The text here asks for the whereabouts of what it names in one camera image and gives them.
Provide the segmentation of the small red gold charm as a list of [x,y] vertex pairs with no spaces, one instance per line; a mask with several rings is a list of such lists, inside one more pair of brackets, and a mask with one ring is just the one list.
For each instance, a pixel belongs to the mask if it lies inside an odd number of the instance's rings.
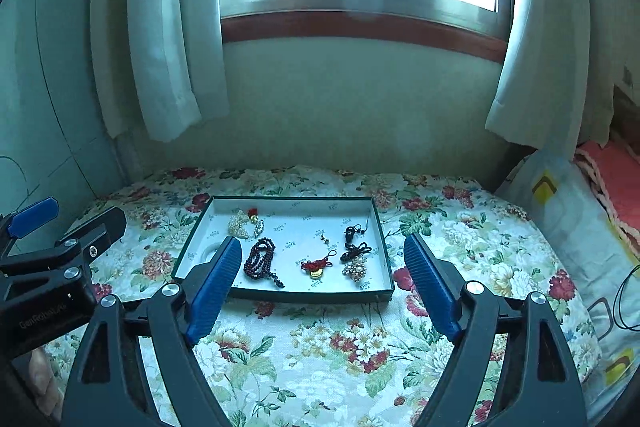
[[260,217],[258,209],[255,207],[247,210],[247,217],[252,225],[260,225],[262,223],[262,217]]

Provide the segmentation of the red knot gold charm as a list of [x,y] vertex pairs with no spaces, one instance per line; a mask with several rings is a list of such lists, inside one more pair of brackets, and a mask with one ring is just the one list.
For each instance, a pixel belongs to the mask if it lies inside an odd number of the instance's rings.
[[299,263],[300,269],[302,269],[308,277],[313,281],[318,281],[323,277],[324,271],[331,268],[333,263],[331,259],[336,255],[336,251],[329,251],[324,257],[316,260],[306,260]]

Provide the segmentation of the dark green jewelry tray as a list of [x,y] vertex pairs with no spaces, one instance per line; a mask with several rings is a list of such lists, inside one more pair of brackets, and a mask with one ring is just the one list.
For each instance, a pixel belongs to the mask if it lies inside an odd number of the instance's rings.
[[[270,277],[253,280],[240,270],[232,284],[232,297],[314,305],[384,303],[392,298],[395,283],[384,234],[375,203],[367,197],[215,196],[196,220],[172,276],[182,281],[192,268],[202,265],[198,262],[201,251],[209,244],[222,245],[235,211],[252,207],[264,220],[262,236],[274,244],[271,271],[284,286],[277,287]],[[372,248],[369,254],[360,256],[367,265],[367,275],[360,284],[342,273],[345,230],[351,225],[367,230],[356,238],[356,243],[366,242]],[[239,239],[243,260],[248,259],[250,247],[257,241]],[[299,263],[322,258],[329,251],[336,251],[332,267],[324,271],[320,280],[311,280]]]

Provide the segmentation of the patterned pillow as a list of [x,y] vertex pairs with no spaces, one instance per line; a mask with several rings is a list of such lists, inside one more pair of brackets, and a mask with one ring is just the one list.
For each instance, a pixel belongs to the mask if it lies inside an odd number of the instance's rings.
[[554,298],[577,291],[594,327],[597,356],[582,385],[587,417],[598,425],[639,368],[639,260],[608,222],[580,169],[564,158],[536,152],[512,171],[498,194],[522,207],[565,269],[550,282]]

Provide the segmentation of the white jade bangle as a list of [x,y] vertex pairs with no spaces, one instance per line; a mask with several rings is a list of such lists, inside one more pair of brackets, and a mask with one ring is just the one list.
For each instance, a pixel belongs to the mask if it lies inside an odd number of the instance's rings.
[[207,263],[210,260],[212,260],[213,257],[216,255],[216,252],[218,251],[219,247],[220,247],[220,243],[213,243],[213,244],[207,245],[201,251],[200,257],[198,258],[198,262]]

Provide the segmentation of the floral bedspread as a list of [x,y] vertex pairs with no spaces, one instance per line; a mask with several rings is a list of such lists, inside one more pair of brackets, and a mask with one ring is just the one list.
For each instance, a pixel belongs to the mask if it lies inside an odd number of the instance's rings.
[[580,377],[602,352],[589,313],[526,212],[466,178],[296,166],[160,172],[83,205],[84,222],[116,206],[125,236],[93,263],[96,295],[149,297],[169,280],[198,214],[222,196],[364,196],[378,207],[395,291],[388,303],[314,306],[231,300],[194,350],[235,426],[408,426],[451,352],[402,259],[406,235],[493,293],[540,291],[558,318]]

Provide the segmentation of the white pearl cluster brooch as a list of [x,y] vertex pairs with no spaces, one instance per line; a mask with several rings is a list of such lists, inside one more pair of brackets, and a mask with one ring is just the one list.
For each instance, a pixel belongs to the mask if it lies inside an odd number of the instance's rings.
[[228,223],[228,233],[237,239],[258,239],[264,230],[264,220],[260,225],[252,225],[247,210],[236,210]]

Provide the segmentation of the pearl gold brooch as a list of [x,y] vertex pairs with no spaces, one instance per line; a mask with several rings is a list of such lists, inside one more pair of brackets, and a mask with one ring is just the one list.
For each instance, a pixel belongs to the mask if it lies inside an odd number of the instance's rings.
[[361,257],[357,257],[347,261],[342,273],[355,284],[360,284],[367,275],[366,260]]

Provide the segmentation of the pink crochet blanket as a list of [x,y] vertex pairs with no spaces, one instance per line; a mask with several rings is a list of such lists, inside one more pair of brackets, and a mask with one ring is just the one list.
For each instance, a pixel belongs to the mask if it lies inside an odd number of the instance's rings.
[[639,258],[639,156],[615,135],[605,146],[582,144],[575,152],[574,163],[605,210],[611,228]]

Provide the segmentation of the white left curtain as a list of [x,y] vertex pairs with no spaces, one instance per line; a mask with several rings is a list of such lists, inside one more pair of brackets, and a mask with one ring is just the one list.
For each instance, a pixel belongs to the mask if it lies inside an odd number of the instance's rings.
[[230,112],[219,0],[90,0],[90,46],[111,138],[169,143]]

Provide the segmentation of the white curtain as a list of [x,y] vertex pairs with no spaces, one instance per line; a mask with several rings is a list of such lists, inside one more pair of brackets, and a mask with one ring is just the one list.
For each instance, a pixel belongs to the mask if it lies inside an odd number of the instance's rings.
[[90,46],[111,138],[169,143],[230,112],[219,0],[90,0]]
[[487,130],[565,159],[608,141],[622,71],[607,1],[514,0]]

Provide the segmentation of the white right curtain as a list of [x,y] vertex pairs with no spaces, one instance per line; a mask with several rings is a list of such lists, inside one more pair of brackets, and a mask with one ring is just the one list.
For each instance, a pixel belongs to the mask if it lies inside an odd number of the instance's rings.
[[487,130],[565,159],[608,141],[622,71],[607,1],[514,0]]

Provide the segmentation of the wooden window sill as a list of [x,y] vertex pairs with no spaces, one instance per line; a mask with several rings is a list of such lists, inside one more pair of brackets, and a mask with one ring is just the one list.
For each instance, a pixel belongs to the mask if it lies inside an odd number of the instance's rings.
[[224,17],[225,43],[277,38],[354,38],[428,46],[501,64],[506,40],[442,23],[386,14],[292,11]]

